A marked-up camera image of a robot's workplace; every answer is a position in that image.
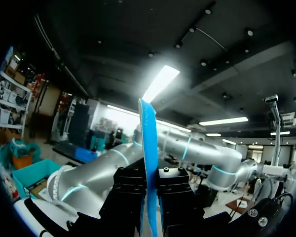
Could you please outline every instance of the black cable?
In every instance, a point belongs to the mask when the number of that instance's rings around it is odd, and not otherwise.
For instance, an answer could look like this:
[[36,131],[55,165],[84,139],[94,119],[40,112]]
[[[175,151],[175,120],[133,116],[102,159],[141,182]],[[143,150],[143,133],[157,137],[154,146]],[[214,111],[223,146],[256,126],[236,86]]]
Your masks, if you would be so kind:
[[294,197],[293,197],[292,194],[290,194],[290,193],[288,193],[288,192],[283,193],[283,194],[281,194],[281,195],[279,195],[279,196],[273,198],[273,200],[274,200],[274,201],[277,201],[277,200],[279,200],[280,198],[282,198],[282,197],[286,197],[286,196],[289,196],[289,197],[291,198],[291,207],[292,207],[292,205],[293,205],[293,201],[294,201]]

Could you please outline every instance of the spotlight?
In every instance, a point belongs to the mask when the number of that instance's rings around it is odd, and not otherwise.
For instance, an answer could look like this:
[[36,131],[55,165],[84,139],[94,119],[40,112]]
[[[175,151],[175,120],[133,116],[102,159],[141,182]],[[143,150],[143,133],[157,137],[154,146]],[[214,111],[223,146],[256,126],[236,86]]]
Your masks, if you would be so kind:
[[179,42],[176,44],[176,48],[181,48],[182,47],[182,42]]
[[247,28],[246,32],[247,32],[248,36],[253,36],[253,30]]
[[194,27],[191,27],[191,28],[189,28],[188,31],[190,31],[191,33],[194,33],[195,32],[195,28]]
[[296,77],[296,70],[295,69],[292,70],[292,75],[294,78]]
[[206,67],[206,65],[207,65],[206,61],[205,61],[205,60],[202,60],[202,61],[201,61],[201,65],[202,65],[203,67]]
[[210,15],[210,14],[212,14],[212,11],[211,11],[210,9],[206,9],[206,10],[205,10],[205,13],[206,13],[207,15]]

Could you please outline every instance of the white box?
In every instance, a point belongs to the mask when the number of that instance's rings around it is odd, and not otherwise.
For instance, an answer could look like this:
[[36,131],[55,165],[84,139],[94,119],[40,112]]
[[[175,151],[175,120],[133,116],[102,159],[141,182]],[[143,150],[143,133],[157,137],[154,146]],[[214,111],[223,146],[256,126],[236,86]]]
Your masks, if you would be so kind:
[[10,110],[5,110],[5,109],[1,108],[0,109],[0,123],[8,124],[10,113],[11,113]]

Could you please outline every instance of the blue cloth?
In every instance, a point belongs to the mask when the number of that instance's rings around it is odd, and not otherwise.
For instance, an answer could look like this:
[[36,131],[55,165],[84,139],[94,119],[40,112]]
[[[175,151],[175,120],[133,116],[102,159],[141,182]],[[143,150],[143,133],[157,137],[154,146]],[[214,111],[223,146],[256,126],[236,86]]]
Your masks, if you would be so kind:
[[144,160],[147,177],[147,214],[152,236],[157,237],[157,189],[155,188],[158,170],[157,129],[154,109],[151,104],[139,99],[142,125]]

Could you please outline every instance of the bolt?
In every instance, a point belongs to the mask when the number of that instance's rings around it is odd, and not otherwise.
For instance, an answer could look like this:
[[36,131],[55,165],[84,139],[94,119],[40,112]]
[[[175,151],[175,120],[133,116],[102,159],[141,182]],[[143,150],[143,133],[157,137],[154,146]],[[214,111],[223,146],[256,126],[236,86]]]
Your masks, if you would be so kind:
[[264,226],[267,225],[267,221],[268,221],[267,218],[264,217],[264,216],[262,216],[262,217],[258,220],[258,224],[259,224],[259,226],[264,227]]
[[258,215],[258,211],[257,211],[256,209],[250,209],[250,210],[248,211],[248,215],[249,215],[250,217],[256,217],[256,216]]

